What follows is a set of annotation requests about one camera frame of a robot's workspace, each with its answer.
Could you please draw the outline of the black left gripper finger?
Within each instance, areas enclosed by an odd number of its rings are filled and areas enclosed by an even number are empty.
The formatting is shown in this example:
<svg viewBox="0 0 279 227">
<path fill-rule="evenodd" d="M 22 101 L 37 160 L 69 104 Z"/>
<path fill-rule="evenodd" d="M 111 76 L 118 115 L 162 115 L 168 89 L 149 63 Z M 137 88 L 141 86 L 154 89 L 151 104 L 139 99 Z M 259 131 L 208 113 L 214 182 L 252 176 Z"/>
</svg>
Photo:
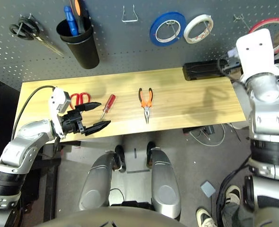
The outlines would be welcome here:
<svg viewBox="0 0 279 227">
<path fill-rule="evenodd" d="M 89 136 L 89 135 L 94 134 L 98 131 L 101 131 L 102 129 L 107 127 L 110 123 L 111 123 L 110 120 L 109 121 L 100 121 L 98 123 L 95 123 L 91 127 L 88 127 L 84 130 L 84 135 Z"/>
<path fill-rule="evenodd" d="M 87 102 L 87 103 L 76 105 L 75 111 L 77 112 L 90 111 L 99 107 L 100 105 L 101 103 L 99 102 Z"/>
</svg>

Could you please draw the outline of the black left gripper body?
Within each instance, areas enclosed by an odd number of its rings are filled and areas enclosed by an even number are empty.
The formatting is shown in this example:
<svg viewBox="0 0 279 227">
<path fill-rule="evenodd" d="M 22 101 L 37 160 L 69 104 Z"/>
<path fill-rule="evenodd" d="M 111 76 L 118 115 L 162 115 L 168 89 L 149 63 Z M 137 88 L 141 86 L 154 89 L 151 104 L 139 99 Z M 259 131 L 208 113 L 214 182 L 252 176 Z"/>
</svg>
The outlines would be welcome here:
<svg viewBox="0 0 279 227">
<path fill-rule="evenodd" d="M 85 127 L 82 124 L 82 115 L 79 110 L 68 111 L 67 114 L 59 117 L 59 122 L 64 135 L 69 133 L 85 133 Z"/>
</svg>

